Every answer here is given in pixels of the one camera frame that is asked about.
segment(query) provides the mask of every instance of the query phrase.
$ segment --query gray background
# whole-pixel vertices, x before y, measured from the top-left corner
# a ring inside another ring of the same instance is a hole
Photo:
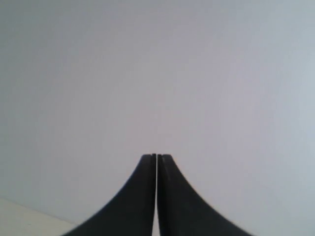
[[[171,153],[242,228],[314,235],[314,12],[0,0],[0,196],[81,223],[142,154]]]

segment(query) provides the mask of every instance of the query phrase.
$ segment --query white wall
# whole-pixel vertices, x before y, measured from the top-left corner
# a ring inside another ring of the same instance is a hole
[[[143,153],[259,236],[315,233],[312,0],[0,3],[0,196],[80,223]]]

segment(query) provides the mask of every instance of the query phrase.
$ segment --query white surface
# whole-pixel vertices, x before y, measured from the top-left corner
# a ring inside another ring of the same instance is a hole
[[[1,236],[61,236],[73,228],[73,224],[0,198]]]
[[[258,236],[315,233],[313,0],[0,7],[0,196],[81,223],[171,153]]]

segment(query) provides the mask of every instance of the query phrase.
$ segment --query white ceiling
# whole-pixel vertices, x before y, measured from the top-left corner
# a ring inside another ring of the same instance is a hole
[[[0,196],[80,223],[144,153],[258,236],[315,233],[315,2],[2,1]]]

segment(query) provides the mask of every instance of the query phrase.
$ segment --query black plastic object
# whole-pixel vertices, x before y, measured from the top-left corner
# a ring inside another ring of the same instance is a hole
[[[118,194],[92,218],[65,236],[151,236],[156,165],[155,154],[143,155]]]
[[[161,236],[250,236],[211,208],[171,155],[158,155],[157,210]]]

